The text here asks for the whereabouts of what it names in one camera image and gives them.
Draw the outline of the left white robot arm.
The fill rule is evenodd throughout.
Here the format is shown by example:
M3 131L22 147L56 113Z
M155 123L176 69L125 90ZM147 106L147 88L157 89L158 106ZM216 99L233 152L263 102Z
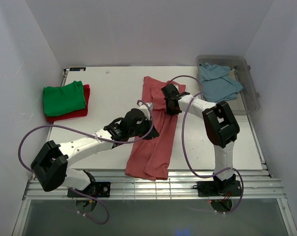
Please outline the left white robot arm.
M91 137L68 143L46 142L31 164L42 189L50 192L60 186L74 188L84 196L96 192L96 180L85 170L75 170L72 165L102 151L125 144L130 138L151 140L159 137L152 116L144 109L131 109L123 118L117 118Z

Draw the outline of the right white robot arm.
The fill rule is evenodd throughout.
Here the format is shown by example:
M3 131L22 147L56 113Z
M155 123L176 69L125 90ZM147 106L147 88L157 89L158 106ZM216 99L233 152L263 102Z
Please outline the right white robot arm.
M193 114L202 118L209 141L214 147L214 173L194 185L200 197L240 196L241 184L233 168L233 149L240 132L239 124L227 102L207 102L188 92L180 93L174 84L162 88L169 115Z

